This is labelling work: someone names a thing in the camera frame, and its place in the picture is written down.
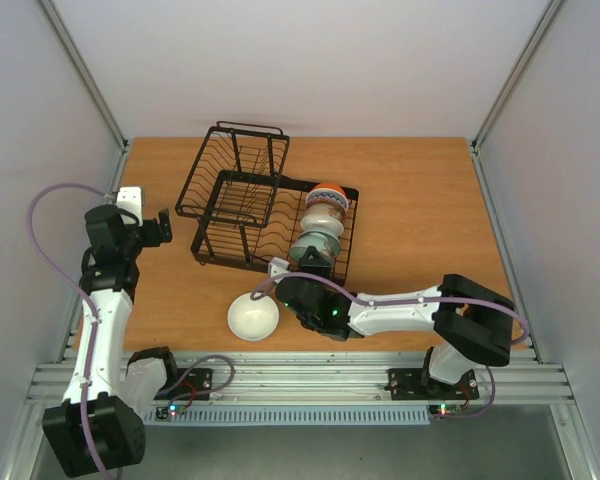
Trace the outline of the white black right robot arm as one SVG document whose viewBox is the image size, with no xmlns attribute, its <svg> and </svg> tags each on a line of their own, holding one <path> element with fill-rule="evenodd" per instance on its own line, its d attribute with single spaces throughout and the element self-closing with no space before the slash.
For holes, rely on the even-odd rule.
<svg viewBox="0 0 600 480">
<path fill-rule="evenodd" d="M 273 258 L 268 276 L 275 297 L 301 325 L 338 341 L 390 332 L 434 332 L 442 344 L 428 349 L 423 366 L 395 394 L 451 399 L 470 394 L 468 375 L 478 366 L 510 362 L 513 305 L 505 297 L 458 274 L 441 284 L 393 295 L 353 293 L 329 280 L 326 261 L 309 248 L 296 272 Z"/>
</svg>

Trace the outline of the white ribbed bowl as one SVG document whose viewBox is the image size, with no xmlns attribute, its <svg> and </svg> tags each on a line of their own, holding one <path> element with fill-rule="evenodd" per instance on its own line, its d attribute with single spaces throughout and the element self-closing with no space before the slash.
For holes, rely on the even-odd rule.
<svg viewBox="0 0 600 480">
<path fill-rule="evenodd" d="M 237 297 L 229 307 L 227 323 L 231 332 L 245 341 L 261 341 L 269 337 L 279 323 L 279 309 L 265 296 L 252 300 L 249 293 Z"/>
</svg>

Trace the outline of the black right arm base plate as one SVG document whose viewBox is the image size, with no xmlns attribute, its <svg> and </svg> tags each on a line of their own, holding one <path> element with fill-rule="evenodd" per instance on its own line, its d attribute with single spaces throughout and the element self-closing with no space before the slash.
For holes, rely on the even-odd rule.
<svg viewBox="0 0 600 480">
<path fill-rule="evenodd" d="M 447 384 L 428 376 L 423 368 L 391 368 L 384 389 L 398 400 L 477 400 L 480 394 L 475 372 L 469 370 L 456 384 Z"/>
</svg>

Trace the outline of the white bowl with orange outside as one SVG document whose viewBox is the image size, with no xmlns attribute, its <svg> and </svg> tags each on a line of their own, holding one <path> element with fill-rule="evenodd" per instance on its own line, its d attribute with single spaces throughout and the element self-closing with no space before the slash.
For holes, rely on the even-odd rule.
<svg viewBox="0 0 600 480">
<path fill-rule="evenodd" d="M 331 193 L 337 193 L 338 195 L 347 197 L 347 194 L 345 193 L 344 189 L 335 184 L 335 183 L 320 183 L 317 184 L 315 187 L 313 187 L 310 190 L 311 193 L 314 192 L 331 192 Z"/>
</svg>

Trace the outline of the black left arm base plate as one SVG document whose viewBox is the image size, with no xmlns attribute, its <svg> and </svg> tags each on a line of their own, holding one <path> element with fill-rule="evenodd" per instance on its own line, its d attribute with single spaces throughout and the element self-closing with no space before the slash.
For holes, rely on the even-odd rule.
<svg viewBox="0 0 600 480">
<path fill-rule="evenodd" d="M 210 394 L 208 390 L 213 386 L 213 371 L 210 368 L 195 368 L 187 374 L 185 379 L 173 390 L 164 394 L 157 394 L 155 400 L 170 401 L 206 401 Z"/>
</svg>

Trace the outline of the plain white bowl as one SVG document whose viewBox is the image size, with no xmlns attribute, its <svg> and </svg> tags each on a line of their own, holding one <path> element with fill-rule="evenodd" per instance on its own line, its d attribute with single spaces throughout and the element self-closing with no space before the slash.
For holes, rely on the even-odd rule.
<svg viewBox="0 0 600 480">
<path fill-rule="evenodd" d="M 339 207 L 318 203 L 308 207 L 300 221 L 304 232 L 322 232 L 339 237 L 344 232 L 344 213 Z"/>
</svg>

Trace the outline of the black wire dish rack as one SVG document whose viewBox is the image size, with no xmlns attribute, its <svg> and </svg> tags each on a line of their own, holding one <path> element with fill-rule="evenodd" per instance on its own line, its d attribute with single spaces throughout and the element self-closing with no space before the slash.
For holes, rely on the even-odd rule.
<svg viewBox="0 0 600 480">
<path fill-rule="evenodd" d="M 315 182 L 283 173 L 290 138 L 275 126 L 219 121 L 202 141 L 175 205 L 197 221 L 200 264 L 264 272 L 289 260 Z"/>
</svg>

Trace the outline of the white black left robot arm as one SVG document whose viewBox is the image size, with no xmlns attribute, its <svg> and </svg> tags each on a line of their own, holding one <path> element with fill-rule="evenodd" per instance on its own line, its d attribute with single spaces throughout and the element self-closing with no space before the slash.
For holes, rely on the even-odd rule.
<svg viewBox="0 0 600 480">
<path fill-rule="evenodd" d="M 154 397 L 169 398 L 182 375 L 171 351 L 153 347 L 122 360 L 139 269 L 146 248 L 172 240 L 169 213 L 155 219 L 109 204 L 89 210 L 90 242 L 82 259 L 83 330 L 70 383 L 60 405 L 45 410 L 42 428 L 64 473 L 108 474 L 139 463 L 143 417 Z"/>
</svg>

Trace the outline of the red patterned bowl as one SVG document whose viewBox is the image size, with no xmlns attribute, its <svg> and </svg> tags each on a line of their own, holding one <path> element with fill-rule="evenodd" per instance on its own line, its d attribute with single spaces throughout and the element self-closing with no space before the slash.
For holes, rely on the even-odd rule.
<svg viewBox="0 0 600 480">
<path fill-rule="evenodd" d="M 336 207 L 343 214 L 349 209 L 349 200 L 347 197 L 331 192 L 310 192 L 305 199 L 305 203 L 308 207 L 313 206 L 314 204 L 326 203 Z"/>
</svg>

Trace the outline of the light green ceramic bowl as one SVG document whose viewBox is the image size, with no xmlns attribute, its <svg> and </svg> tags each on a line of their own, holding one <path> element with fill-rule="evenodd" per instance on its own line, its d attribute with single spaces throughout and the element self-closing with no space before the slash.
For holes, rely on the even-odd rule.
<svg viewBox="0 0 600 480">
<path fill-rule="evenodd" d="M 304 232 L 298 239 L 298 242 L 305 246 L 314 246 L 318 250 L 323 247 L 329 247 L 333 251 L 340 250 L 339 239 L 324 232 L 308 231 Z"/>
</svg>

